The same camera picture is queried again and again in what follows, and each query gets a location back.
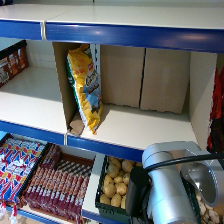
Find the white shelf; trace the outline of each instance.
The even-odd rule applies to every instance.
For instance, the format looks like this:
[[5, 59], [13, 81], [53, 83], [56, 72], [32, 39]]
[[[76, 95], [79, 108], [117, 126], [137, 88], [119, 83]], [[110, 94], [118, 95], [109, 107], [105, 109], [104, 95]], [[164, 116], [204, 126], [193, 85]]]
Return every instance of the white shelf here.
[[67, 132], [55, 70], [28, 67], [0, 89], [0, 104], [2, 121]]
[[82, 210], [84, 210], [87, 213], [93, 213], [97, 216], [99, 216], [99, 210], [95, 207], [95, 198], [96, 198], [96, 192], [99, 185], [100, 180], [100, 174], [104, 162], [105, 155], [97, 154], [95, 158], [95, 162], [93, 165], [93, 169], [91, 172], [91, 176], [89, 179], [88, 188], [86, 191], [85, 199], [83, 202]]
[[63, 222], [63, 224], [71, 224], [71, 222], [67, 222], [67, 221], [62, 220], [60, 218], [54, 217], [53, 215], [51, 216], [51, 215], [47, 215], [47, 214], [44, 214], [44, 213], [34, 211], [28, 205], [22, 207], [20, 210], [31, 213], [33, 215], [36, 215], [36, 216], [39, 216], [39, 217], [42, 217], [42, 218], [45, 218], [45, 219], [48, 219], [48, 220], [51, 220], [51, 221], [54, 221], [54, 222], [57, 222], [57, 223], [62, 223]]
[[177, 115], [104, 105], [101, 121], [95, 135], [85, 128], [81, 138], [140, 150], [159, 142], [197, 143], [187, 112]]
[[68, 11], [71, 11], [70, 6], [14, 4], [0, 7], [0, 20], [44, 22]]
[[223, 29], [224, 4], [95, 2], [48, 22]]

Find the snack packaging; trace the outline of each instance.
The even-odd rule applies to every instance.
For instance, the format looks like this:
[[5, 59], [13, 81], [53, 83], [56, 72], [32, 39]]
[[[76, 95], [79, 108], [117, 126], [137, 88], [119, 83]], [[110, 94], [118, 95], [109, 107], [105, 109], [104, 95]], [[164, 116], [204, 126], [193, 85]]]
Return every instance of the snack packaging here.
[[68, 79], [74, 90], [82, 121], [94, 134], [102, 113], [101, 89], [89, 44], [69, 50], [67, 56]]

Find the brown cardboard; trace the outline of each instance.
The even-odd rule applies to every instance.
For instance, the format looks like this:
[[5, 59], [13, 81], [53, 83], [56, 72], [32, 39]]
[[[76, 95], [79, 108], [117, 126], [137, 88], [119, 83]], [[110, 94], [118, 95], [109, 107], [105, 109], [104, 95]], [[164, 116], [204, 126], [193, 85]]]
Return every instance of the brown cardboard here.
[[78, 111], [76, 112], [74, 118], [72, 119], [70, 126], [72, 128], [71, 130], [72, 134], [79, 136], [82, 133], [84, 129], [84, 124]]
[[144, 48], [100, 46], [103, 103], [139, 107]]
[[66, 58], [69, 49], [76, 49], [80, 44], [53, 42], [56, 69], [58, 73], [59, 87], [62, 95], [64, 113], [67, 127], [78, 110], [72, 87], [68, 81], [66, 70]]
[[181, 113], [189, 70], [190, 52], [147, 49], [140, 108]]
[[191, 53], [190, 121], [202, 150], [207, 148], [217, 54]]

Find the plastic packaging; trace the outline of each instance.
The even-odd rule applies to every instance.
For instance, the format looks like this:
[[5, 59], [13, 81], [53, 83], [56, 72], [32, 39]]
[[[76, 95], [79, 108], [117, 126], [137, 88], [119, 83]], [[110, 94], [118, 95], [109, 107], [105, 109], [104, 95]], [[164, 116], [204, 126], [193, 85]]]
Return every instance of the plastic packaging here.
[[94, 134], [100, 122], [103, 104], [89, 44], [69, 50], [67, 70], [82, 121]]

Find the shelf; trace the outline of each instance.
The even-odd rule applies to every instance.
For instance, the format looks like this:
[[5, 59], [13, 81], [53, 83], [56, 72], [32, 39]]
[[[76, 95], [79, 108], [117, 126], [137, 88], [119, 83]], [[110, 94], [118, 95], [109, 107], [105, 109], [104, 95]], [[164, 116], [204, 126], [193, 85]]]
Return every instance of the shelf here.
[[224, 52], [222, 3], [95, 2], [71, 8], [46, 22], [48, 40]]
[[67, 145], [140, 162], [149, 145], [170, 141], [197, 142], [189, 115], [142, 111], [104, 105], [96, 135], [85, 128], [80, 137], [68, 135]]
[[41, 40], [44, 22], [70, 11], [69, 6], [40, 4], [15, 4], [0, 7], [1, 37]]
[[64, 144], [67, 132], [57, 73], [28, 67], [0, 89], [0, 130]]
[[[12, 212], [12, 208], [10, 206], [6, 207], [6, 210], [9, 212]], [[33, 219], [35, 221], [38, 221], [40, 223], [45, 223], [45, 224], [60, 224], [61, 219], [55, 218], [49, 215], [45, 215], [39, 212], [32, 211], [29, 206], [24, 206], [22, 209], [17, 210], [17, 214], [21, 215], [23, 217], [26, 217], [28, 219]], [[70, 222], [64, 221], [63, 223], [65, 224], [71, 224]]]
[[104, 155], [97, 154], [90, 176], [88, 188], [82, 206], [82, 216], [87, 219], [95, 220], [100, 223], [119, 224], [113, 220], [108, 220], [100, 216], [99, 210], [95, 207], [95, 197], [99, 185], [101, 169], [103, 166]]

